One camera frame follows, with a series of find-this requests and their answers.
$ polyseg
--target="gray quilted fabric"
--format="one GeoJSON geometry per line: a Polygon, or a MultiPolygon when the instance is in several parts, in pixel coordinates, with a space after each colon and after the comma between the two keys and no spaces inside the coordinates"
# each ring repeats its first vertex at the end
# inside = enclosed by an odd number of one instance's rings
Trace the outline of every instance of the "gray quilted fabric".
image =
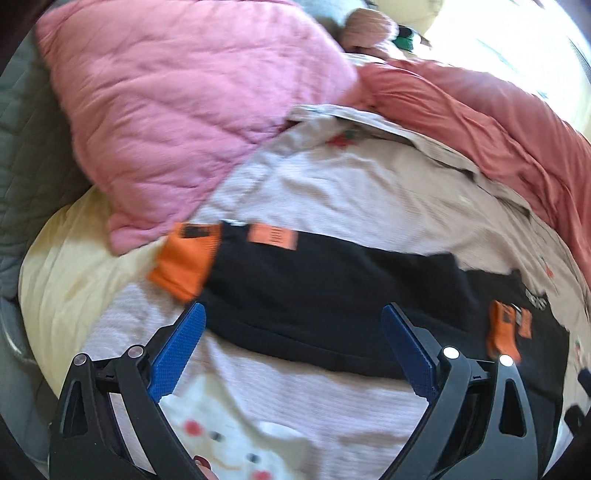
{"type": "Polygon", "coordinates": [[[28,247],[49,217],[88,187],[72,156],[67,119],[29,33],[0,76],[1,296],[17,295],[28,247]]]}

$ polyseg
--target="coral blanket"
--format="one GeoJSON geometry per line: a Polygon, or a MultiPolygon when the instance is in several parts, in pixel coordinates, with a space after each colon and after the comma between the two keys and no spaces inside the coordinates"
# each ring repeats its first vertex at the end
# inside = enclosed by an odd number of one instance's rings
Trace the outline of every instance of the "coral blanket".
{"type": "Polygon", "coordinates": [[[359,69],[362,88],[351,103],[446,144],[514,189],[560,235],[591,284],[587,140],[541,99],[488,73],[429,60],[388,63],[359,69]]]}

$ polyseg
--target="window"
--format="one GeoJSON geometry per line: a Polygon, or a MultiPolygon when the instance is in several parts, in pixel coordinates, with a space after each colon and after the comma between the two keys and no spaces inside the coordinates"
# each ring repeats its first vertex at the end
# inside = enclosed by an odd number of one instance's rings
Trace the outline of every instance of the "window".
{"type": "Polygon", "coordinates": [[[591,84],[582,61],[591,58],[591,50],[555,2],[544,0],[544,5],[532,0],[446,0],[426,35],[433,44],[428,55],[509,80],[591,134],[591,84]]]}

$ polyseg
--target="metal screw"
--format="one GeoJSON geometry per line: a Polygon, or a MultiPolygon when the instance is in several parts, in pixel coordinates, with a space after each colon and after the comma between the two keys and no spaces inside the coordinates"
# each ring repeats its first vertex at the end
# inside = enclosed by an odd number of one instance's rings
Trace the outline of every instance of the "metal screw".
{"type": "Polygon", "coordinates": [[[454,348],[452,346],[447,346],[443,349],[443,355],[445,355],[446,357],[448,357],[451,360],[455,360],[456,358],[458,358],[460,356],[460,352],[457,351],[457,348],[454,348]]]}
{"type": "Polygon", "coordinates": [[[86,363],[86,355],[83,353],[79,353],[78,355],[76,355],[74,357],[74,365],[79,367],[81,365],[84,365],[86,363]]]}
{"type": "Polygon", "coordinates": [[[131,347],[127,350],[127,356],[130,358],[139,358],[144,354],[144,349],[139,345],[131,347]]]}
{"type": "Polygon", "coordinates": [[[499,362],[506,367],[511,367],[513,365],[513,359],[509,355],[501,355],[499,357],[499,362]]]}

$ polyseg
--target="light pink fabric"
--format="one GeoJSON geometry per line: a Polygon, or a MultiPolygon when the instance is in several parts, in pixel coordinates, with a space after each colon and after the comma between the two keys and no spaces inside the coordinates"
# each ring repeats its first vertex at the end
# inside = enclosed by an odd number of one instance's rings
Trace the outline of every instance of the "light pink fabric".
{"type": "Polygon", "coordinates": [[[288,1],[82,0],[37,35],[118,254],[186,220],[293,105],[337,103],[356,81],[288,1]]]}
{"type": "Polygon", "coordinates": [[[347,18],[340,35],[340,46],[348,53],[363,53],[379,59],[396,57],[392,40],[398,36],[398,24],[386,14],[358,8],[347,18]]]}

